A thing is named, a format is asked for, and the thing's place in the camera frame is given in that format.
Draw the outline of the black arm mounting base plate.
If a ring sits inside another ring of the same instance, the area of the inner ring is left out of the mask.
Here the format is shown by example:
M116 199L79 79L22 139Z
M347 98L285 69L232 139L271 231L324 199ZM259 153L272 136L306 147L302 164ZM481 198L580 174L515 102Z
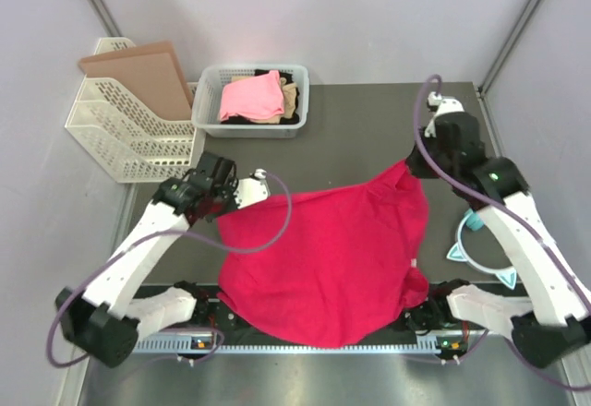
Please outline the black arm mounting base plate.
M284 340L267 334L255 328L243 317L234 313L230 307L217 299L205 299L211 295L213 286L202 286L197 304L197 313L188 322L190 326L204 328L210 326L219 329L224 334L224 344L227 346L304 346L322 350L357 349L363 346L393 346L417 344L421 337L437 337L436 347L443 350L465 349L473 336L482 328L469 322L444 323L442 311L426 301L412 309L406 309L393 322L378 328L369 334L346 340L342 345L330 344L326 335L319 339L312 339L312 328L317 327L324 332L328 322L320 316L310 319L311 326L296 328L295 332L303 340Z

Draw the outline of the light pink t shirt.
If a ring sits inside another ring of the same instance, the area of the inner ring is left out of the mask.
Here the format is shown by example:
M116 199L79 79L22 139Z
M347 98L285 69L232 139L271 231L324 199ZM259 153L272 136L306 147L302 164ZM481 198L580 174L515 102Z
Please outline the light pink t shirt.
M280 74L270 70L264 75L231 82L223 87L219 120L231 116L248 119L268 119L284 112Z

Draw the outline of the red t shirt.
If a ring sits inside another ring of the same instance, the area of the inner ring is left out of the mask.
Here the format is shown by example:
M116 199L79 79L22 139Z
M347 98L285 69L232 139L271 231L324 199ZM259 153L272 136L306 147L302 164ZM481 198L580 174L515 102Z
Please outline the red t shirt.
M232 247L219 296L284 340L303 340L295 329L320 316L328 325L310 337L342 345L426 299L416 259L427 224L427 199L403 162L359 185L270 197L219 219Z

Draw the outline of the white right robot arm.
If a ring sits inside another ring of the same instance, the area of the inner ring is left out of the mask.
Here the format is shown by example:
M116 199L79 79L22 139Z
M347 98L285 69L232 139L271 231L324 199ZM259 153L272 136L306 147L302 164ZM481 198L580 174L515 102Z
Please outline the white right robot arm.
M590 343L590 291L578 282L545 228L516 164L489 156L477 119L464 111L435 113L414 129L406 159L420 179L440 178L493 234L525 287L517 302L455 280L440 287L431 317L442 328L464 320L505 338L518 356L543 369Z

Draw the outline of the brown cardboard folder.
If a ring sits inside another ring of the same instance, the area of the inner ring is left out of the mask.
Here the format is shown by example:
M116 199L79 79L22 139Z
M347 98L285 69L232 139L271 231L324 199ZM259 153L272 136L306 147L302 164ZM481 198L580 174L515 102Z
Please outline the brown cardboard folder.
M193 98L169 41L84 57L78 66L89 78L117 80L163 120L191 117Z

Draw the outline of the tan t shirt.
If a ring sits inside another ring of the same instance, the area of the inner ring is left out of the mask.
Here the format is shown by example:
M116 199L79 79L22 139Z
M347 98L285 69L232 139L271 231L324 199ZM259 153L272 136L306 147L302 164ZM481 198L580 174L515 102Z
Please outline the tan t shirt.
M279 84L283 93L284 112L268 119L248 119L244 116L231 116L223 121L230 125L295 125L299 122L296 109L299 104L299 88L289 78L280 77Z

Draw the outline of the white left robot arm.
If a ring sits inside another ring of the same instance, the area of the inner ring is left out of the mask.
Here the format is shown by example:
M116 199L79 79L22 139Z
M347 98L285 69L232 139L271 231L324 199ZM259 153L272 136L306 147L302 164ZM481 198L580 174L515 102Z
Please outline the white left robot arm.
M105 267L80 288L65 288L57 295L51 330L60 330L67 341L114 368L151 334L181 323L203 327L210 308L186 282L150 298L134 296L163 254L196 221L234 204L237 184L235 162L209 152L183 177L162 182Z

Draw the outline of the white plastic laundry basket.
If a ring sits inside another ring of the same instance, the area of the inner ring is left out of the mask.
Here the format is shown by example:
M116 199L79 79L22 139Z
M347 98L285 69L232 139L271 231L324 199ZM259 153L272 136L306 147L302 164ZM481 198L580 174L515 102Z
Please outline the white plastic laundry basket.
M191 122L212 137L293 138L308 119L301 65L231 64L202 71Z

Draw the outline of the cream mesh file organizer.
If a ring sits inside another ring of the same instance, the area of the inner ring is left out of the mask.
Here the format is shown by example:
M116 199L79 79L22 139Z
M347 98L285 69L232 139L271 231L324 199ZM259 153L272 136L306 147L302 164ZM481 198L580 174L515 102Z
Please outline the cream mesh file organizer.
M90 56L136 46L102 38ZM65 128L117 183L161 182L196 165L205 134L191 117L163 120L117 80L83 74Z

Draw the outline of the teal cat ear headphones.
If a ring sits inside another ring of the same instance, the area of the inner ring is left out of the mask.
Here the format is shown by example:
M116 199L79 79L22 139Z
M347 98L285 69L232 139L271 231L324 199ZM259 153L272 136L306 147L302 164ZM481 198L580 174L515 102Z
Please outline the teal cat ear headphones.
M464 230L467 229L472 232L477 232L484 227L485 224L480 219L479 215L472 209L468 209L458 223L454 235L454 242L447 252L446 259L452 262L466 264L477 272L493 276L509 290L514 290L518 282L518 273L513 266L499 269L486 267L474 260L465 249L463 242Z

